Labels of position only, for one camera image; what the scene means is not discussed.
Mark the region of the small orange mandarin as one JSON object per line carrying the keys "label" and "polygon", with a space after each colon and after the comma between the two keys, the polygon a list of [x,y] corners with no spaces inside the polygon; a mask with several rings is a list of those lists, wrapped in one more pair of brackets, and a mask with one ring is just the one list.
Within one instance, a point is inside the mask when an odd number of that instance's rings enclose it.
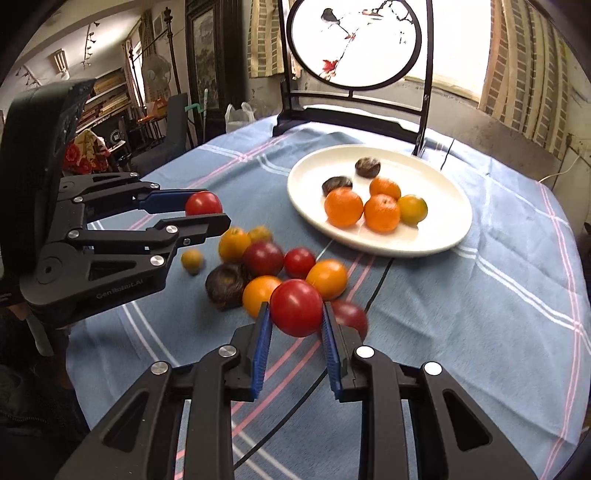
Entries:
{"label": "small orange mandarin", "polygon": [[400,186],[391,179],[377,176],[370,182],[370,194],[372,196],[387,195],[398,201],[402,197]]}

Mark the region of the dark red plum left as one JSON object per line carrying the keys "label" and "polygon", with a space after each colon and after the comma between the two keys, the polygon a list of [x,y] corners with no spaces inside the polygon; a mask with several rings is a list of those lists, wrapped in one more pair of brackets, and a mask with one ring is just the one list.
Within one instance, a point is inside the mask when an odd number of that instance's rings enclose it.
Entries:
{"label": "dark red plum left", "polygon": [[283,262],[283,250],[273,242],[253,243],[242,254],[242,264],[255,277],[279,275]]}

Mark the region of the small kumquat behind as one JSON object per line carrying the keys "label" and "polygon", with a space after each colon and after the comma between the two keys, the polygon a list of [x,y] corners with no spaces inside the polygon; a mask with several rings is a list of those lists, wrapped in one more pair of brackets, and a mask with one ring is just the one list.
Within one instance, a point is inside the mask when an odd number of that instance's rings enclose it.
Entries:
{"label": "small kumquat behind", "polygon": [[273,242],[273,232],[264,225],[259,225],[249,230],[249,238],[252,244],[259,242]]}

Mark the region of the beige checked curtain left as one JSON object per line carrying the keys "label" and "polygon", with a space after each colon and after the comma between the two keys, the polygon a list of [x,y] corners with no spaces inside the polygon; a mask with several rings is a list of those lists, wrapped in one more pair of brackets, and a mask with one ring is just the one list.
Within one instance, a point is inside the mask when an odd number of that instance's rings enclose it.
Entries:
{"label": "beige checked curtain left", "polygon": [[247,62],[252,79],[283,74],[280,12],[276,0],[252,0],[250,4]]}

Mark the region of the beige checked curtain right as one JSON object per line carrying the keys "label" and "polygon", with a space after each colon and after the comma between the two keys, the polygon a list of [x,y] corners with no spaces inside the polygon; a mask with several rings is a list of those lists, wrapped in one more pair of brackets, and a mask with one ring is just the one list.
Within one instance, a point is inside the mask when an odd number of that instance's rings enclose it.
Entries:
{"label": "beige checked curtain right", "polygon": [[531,1],[492,0],[479,109],[554,157],[567,146],[567,45]]}

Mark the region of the small yellow kumquat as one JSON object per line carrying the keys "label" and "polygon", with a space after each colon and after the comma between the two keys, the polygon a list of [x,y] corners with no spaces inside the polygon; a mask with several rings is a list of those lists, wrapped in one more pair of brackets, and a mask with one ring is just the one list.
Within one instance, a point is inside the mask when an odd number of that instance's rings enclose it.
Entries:
{"label": "small yellow kumquat", "polygon": [[205,264],[204,254],[198,249],[187,249],[182,253],[180,260],[184,270],[193,276],[198,275]]}

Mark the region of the standing fan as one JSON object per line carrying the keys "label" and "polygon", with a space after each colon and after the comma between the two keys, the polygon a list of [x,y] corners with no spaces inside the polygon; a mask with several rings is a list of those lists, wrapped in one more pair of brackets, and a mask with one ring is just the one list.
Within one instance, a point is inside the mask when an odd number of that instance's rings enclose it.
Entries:
{"label": "standing fan", "polygon": [[141,71],[144,90],[150,101],[170,96],[171,65],[164,57],[157,54],[143,56]]}

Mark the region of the white round plate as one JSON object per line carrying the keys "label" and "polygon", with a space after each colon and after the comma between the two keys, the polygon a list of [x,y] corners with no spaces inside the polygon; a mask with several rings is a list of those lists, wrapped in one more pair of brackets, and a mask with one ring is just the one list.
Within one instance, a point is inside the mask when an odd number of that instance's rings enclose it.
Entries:
{"label": "white round plate", "polygon": [[308,154],[287,177],[304,220],[343,245],[389,257],[423,257],[469,233],[471,203],[442,172],[410,155],[365,145]]}

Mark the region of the small red tomato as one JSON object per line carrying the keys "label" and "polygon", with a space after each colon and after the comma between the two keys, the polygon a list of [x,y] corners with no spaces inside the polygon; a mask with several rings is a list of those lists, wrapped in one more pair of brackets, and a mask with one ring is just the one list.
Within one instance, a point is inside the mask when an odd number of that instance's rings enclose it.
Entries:
{"label": "small red tomato", "polygon": [[316,262],[313,252],[307,248],[298,247],[284,255],[283,267],[290,278],[304,280]]}

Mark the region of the beige checked curtain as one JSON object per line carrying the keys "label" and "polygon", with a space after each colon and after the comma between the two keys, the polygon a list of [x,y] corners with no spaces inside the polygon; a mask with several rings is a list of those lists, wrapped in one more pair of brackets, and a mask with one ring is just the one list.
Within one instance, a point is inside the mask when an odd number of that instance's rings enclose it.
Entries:
{"label": "beige checked curtain", "polygon": [[554,157],[567,146],[567,45],[531,1],[492,0],[479,109]]}
{"label": "beige checked curtain", "polygon": [[252,79],[283,74],[280,12],[276,0],[252,0],[250,4],[247,62]]}

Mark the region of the dark purple plum right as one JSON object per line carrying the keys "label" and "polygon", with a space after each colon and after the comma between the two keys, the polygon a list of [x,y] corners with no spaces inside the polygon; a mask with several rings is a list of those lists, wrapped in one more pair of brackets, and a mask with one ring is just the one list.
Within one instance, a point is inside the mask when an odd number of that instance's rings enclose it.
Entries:
{"label": "dark purple plum right", "polygon": [[362,341],[367,338],[369,319],[366,312],[358,305],[346,300],[335,300],[332,301],[332,312],[339,325],[356,329]]}

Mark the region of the large orange mandarin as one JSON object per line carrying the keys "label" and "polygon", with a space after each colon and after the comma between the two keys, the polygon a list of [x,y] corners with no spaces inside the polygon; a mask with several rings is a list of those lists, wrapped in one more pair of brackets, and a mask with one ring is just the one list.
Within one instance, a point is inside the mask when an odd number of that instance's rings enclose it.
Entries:
{"label": "large orange mandarin", "polygon": [[324,203],[329,223],[349,228],[363,216],[363,200],[351,188],[339,187],[329,192]]}

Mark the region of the oblong yellow kumquat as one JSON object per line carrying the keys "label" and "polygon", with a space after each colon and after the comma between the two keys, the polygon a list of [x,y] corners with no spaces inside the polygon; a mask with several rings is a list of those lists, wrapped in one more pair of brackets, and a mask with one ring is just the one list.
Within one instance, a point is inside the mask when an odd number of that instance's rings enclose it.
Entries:
{"label": "oblong yellow kumquat", "polygon": [[242,255],[250,245],[252,245],[252,239],[245,230],[239,227],[230,227],[219,239],[219,258],[224,263],[238,264],[242,262]]}

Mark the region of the white plastic bag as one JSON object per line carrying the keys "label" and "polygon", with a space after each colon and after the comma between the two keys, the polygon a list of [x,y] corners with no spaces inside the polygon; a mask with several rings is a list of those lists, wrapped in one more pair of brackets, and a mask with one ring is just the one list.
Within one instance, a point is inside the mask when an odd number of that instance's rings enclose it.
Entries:
{"label": "white plastic bag", "polygon": [[228,104],[224,114],[225,132],[230,133],[256,121],[256,116],[252,106],[247,102],[242,102],[239,109],[235,109],[232,104]]}

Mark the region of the large wrinkled passion fruit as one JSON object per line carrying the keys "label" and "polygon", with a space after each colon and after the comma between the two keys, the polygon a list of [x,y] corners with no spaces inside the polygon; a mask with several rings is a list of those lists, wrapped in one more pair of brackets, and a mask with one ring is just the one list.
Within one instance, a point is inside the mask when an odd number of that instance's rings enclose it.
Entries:
{"label": "large wrinkled passion fruit", "polygon": [[242,306],[242,294],[249,282],[249,274],[242,265],[222,264],[206,277],[205,290],[211,303],[225,311]]}

